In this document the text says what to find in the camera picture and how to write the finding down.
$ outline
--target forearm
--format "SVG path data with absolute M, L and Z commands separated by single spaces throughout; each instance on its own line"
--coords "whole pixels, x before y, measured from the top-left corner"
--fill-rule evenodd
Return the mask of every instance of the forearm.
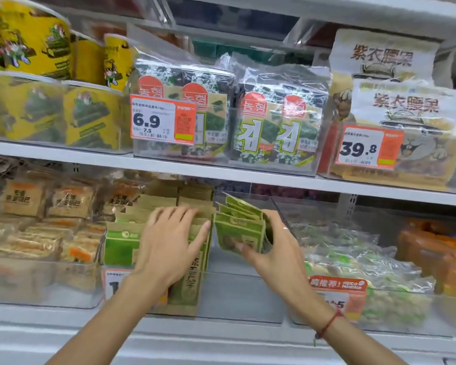
M 310 288 L 302 290 L 297 302 L 293 302 L 291 305 L 316 332 L 320 332 L 335 313 L 335 310 Z M 348 364 L 407 364 L 392 351 L 342 317 L 333 321 L 326 330 L 324 339 Z
M 108 365 L 162 294 L 126 278 L 103 308 L 46 365 Z

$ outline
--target red string bracelet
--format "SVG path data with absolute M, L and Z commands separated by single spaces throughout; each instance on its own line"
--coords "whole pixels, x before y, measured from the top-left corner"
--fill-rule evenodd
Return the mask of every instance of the red string bracelet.
M 324 338 L 326 331 L 331 326 L 331 324 L 334 322 L 334 320 L 336 320 L 336 318 L 338 318 L 338 317 L 344 318 L 345 316 L 343 315 L 343 313 L 341 311 L 339 311 L 339 309 L 336 309 L 336 312 L 334 313 L 331 320 L 328 321 L 328 324 L 326 324 L 326 326 L 324 328 L 322 328 L 321 331 L 319 333 L 316 333 L 316 335 L 314 336 L 314 347 L 316 347 L 316 340 Z

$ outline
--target price 39.8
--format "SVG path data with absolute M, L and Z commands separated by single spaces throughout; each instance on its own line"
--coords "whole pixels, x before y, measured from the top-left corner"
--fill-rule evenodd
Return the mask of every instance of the price 39.8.
M 351 156 L 354 156 L 357 158 L 357 157 L 363 155 L 363 153 L 368 155 L 368 153 L 374 154 L 376 152 L 377 152 L 377 145 L 375 145 L 375 144 L 370 145 L 370 148 L 365 153 L 364 144 L 362 144 L 360 142 L 353 143 L 353 142 L 343 141 L 341 143 L 341 151 L 339 152 L 339 154 L 342 156 L 348 156 L 351 154 Z
M 157 115 L 151 115 L 149 121 L 145 122 L 142 113 L 136 113 L 133 118 L 134 124 L 150 128 L 157 128 L 160 125 L 160 118 Z

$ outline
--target right hand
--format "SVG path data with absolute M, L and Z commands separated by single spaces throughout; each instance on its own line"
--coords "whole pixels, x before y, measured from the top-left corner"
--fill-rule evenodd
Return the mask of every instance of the right hand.
M 275 210 L 262 210 L 274 232 L 274 244 L 269 253 L 261 254 L 249 245 L 237 243 L 245 261 L 252 265 L 267 285 L 286 303 L 296 306 L 304 287 L 310 289 L 304 256 L 297 239 L 289 232 Z

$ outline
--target left hand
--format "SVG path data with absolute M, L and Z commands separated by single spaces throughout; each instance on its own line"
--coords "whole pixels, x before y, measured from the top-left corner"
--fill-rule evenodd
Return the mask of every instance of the left hand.
M 141 284 L 154 284 L 159 297 L 181 279 L 210 232 L 207 221 L 194 241 L 188 243 L 189 227 L 196 213 L 197 209 L 188 206 L 155 209 L 140 237 L 139 255 L 130 277 Z

